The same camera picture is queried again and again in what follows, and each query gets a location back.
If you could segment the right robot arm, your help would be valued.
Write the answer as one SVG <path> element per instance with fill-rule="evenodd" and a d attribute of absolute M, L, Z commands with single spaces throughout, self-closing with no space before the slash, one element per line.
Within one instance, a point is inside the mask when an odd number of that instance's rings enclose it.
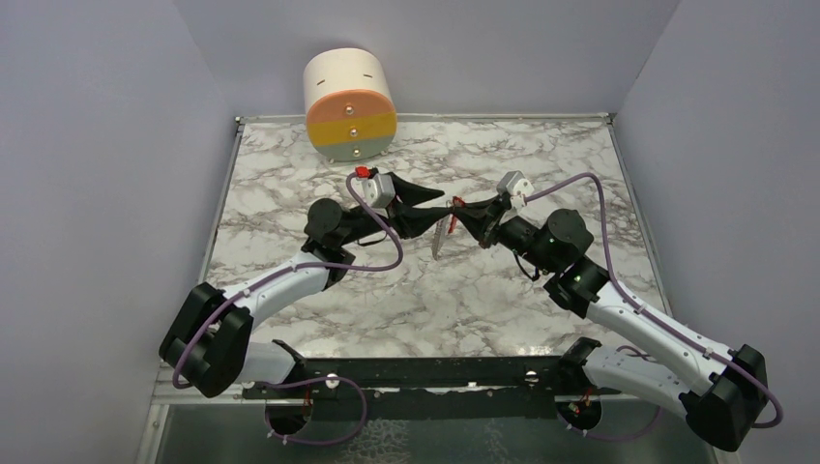
<path fill-rule="evenodd" d="M 769 402 L 766 361 L 745 344 L 732 349 L 700 335 L 646 304 L 586 256 L 594 241 L 580 213 L 559 209 L 537 226 L 506 218 L 499 196 L 457 203 L 455 217 L 481 247 L 501 245 L 548 275 L 549 298 L 562 309 L 602 325 L 644 350 L 642 367 L 602 346 L 558 367 L 560 385 L 581 393 L 608 388 L 654 403 L 684 418 L 699 438 L 725 451 L 739 449 Z"/>

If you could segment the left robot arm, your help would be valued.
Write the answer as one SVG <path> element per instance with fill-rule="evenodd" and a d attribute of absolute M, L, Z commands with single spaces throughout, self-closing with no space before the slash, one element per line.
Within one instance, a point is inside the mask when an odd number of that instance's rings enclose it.
<path fill-rule="evenodd" d="M 360 166 L 345 185 L 357 205 L 347 208 L 332 198 L 315 200 L 307 210 L 306 241 L 283 264 L 229 289 L 201 282 L 187 295 L 161 342 L 159 355 L 172 366 L 174 388 L 194 388 L 211 398 L 229 386 L 249 380 L 248 358 L 262 358 L 262 379 L 288 397 L 303 387 L 304 371 L 288 360 L 283 348 L 252 349 L 251 334 L 261 323 L 303 298 L 319 294 L 350 272 L 382 273 L 403 261 L 401 242 L 420 237 L 447 207 L 425 206 L 443 191 Z M 358 265 L 346 245 L 378 232 L 394 244 L 396 258 L 386 265 Z"/>

